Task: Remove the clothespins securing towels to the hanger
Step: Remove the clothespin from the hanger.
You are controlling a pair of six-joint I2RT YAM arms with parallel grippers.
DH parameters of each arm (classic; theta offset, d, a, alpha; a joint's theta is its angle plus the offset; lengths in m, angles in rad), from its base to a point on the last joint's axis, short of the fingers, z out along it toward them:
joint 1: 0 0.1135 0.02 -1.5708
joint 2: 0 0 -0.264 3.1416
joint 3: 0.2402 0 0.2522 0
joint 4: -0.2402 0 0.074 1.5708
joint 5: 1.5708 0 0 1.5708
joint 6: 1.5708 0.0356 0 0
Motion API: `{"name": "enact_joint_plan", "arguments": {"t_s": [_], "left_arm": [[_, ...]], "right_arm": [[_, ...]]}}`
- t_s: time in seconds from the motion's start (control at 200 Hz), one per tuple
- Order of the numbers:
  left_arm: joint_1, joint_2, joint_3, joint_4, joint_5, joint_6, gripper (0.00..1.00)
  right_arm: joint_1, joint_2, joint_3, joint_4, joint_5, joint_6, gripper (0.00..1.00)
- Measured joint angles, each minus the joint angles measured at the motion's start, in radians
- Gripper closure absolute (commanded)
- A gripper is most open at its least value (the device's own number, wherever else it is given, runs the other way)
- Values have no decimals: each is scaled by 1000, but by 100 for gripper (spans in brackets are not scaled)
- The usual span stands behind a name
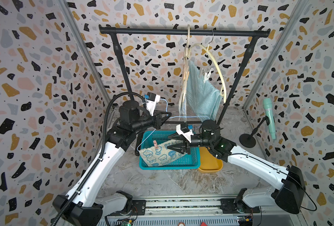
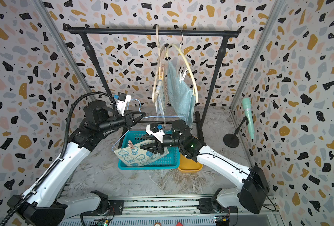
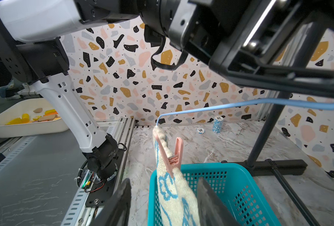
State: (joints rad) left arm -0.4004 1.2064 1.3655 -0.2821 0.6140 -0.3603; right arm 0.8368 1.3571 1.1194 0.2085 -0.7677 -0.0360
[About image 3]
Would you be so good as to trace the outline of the blue wire hanger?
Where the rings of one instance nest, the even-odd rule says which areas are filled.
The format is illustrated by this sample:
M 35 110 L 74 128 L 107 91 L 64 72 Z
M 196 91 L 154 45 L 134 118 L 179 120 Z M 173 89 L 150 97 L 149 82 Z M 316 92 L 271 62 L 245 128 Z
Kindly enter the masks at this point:
M 161 114 L 156 120 L 156 127 L 159 126 L 159 121 L 164 116 L 183 115 L 183 114 L 191 114 L 191 113 L 198 113 L 198 112 L 204 112 L 204 111 L 216 111 L 216 110 L 221 110 L 221 109 L 242 107 L 242 106 L 248 106 L 248 105 L 258 105 L 258 104 L 288 105 L 288 106 L 294 106 L 294 107 L 334 111 L 334 103 L 309 102 L 309 101 L 281 99 L 281 98 L 260 98 L 260 99 L 248 100 L 248 101 L 243 101 L 243 102 L 238 102 L 238 103 L 229 103 L 225 105 L 217 105 L 217 106 L 211 106 L 211 107 L 204 107 L 204 108 L 197 108 L 197 109 L 192 109 L 192 110 Z

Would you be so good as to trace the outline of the cream towel blue cartoon print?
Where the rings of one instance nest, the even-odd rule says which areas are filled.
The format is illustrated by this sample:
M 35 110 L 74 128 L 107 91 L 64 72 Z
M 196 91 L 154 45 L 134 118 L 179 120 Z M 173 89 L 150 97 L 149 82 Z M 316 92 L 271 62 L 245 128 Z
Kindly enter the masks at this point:
M 171 151 L 167 136 L 160 127 L 153 129 L 153 142 L 157 164 L 157 192 L 159 199 L 160 218 L 164 226 L 199 226 L 199 212 L 196 195 L 184 178 L 181 169 L 173 169 L 174 179 L 170 177 L 154 138 L 156 133 L 168 157 Z

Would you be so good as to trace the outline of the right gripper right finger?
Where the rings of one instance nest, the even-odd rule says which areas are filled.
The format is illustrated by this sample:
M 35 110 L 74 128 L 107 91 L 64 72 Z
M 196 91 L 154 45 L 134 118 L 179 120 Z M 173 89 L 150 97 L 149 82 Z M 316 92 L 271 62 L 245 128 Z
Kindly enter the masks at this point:
M 201 226 L 239 226 L 203 177 L 200 177 L 197 183 L 197 202 Z

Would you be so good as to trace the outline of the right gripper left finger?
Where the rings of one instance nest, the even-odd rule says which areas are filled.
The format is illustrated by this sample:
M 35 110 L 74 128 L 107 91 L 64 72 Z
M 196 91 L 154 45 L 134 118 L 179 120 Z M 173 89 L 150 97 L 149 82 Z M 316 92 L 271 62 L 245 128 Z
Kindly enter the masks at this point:
M 125 179 L 108 200 L 92 226 L 127 226 L 131 207 L 130 179 Z

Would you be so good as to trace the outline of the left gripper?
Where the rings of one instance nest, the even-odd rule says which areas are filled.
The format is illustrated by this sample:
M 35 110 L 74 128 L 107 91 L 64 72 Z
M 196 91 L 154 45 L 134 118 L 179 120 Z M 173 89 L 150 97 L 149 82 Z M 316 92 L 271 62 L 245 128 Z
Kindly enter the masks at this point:
M 232 83 L 334 98 L 334 71 L 272 66 L 305 23 L 334 29 L 334 1 L 180 1 L 168 4 L 178 65 L 192 54 Z

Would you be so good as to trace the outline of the pink clothespin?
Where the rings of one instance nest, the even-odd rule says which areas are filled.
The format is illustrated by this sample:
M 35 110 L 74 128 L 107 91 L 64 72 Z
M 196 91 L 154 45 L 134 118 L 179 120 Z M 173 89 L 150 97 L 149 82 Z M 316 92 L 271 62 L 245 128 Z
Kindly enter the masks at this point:
M 181 163 L 182 163 L 182 157 L 183 157 L 183 140 L 180 137 L 176 138 L 175 142 L 175 152 L 172 156 L 168 157 L 166 154 L 166 151 L 156 133 L 154 133 L 154 138 L 156 139 L 158 146 L 159 146 L 159 151 L 162 156 L 163 162 L 166 166 L 167 172 L 170 174 L 170 177 L 174 179 L 174 174 L 173 174 L 173 169 L 181 168 Z

